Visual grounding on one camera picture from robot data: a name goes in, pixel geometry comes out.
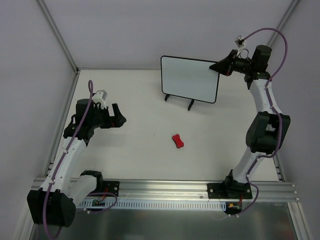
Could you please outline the small whiteboard black frame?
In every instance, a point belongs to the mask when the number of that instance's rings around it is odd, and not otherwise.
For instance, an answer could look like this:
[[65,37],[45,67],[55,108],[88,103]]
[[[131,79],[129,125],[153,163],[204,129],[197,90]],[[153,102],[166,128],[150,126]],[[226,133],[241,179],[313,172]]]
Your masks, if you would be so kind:
[[165,95],[214,104],[220,74],[210,69],[216,61],[168,56],[160,58],[161,91]]

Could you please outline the red whiteboard eraser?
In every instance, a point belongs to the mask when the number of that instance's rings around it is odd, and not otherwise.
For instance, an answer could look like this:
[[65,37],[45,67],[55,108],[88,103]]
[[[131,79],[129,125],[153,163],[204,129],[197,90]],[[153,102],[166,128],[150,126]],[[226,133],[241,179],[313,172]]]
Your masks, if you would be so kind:
[[181,139],[181,136],[179,134],[175,134],[172,136],[172,140],[176,146],[177,149],[183,148],[184,147],[184,142]]

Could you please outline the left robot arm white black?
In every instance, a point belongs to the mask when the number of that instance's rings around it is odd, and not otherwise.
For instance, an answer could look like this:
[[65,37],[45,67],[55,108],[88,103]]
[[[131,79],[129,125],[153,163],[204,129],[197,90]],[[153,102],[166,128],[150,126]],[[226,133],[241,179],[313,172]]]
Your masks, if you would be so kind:
[[76,207],[90,194],[102,195],[106,189],[100,171],[85,170],[71,185],[76,162],[88,147],[96,129],[120,128],[127,119],[118,104],[112,104],[113,115],[102,100],[80,99],[75,114],[64,129],[62,147],[53,167],[38,190],[30,190],[27,203],[37,225],[69,227],[75,219]]

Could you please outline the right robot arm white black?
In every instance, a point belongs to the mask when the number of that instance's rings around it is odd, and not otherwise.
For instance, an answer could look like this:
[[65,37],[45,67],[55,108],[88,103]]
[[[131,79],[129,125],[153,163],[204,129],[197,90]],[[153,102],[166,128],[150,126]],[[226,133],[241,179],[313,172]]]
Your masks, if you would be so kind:
[[263,159],[273,158],[283,144],[291,118],[282,113],[273,95],[271,75],[267,72],[271,52],[270,47],[258,45],[251,58],[241,58],[239,50],[233,49],[210,66],[210,70],[224,76],[244,74],[257,114],[247,130],[247,148],[238,165],[223,182],[207,184],[209,199],[251,199],[251,175]]

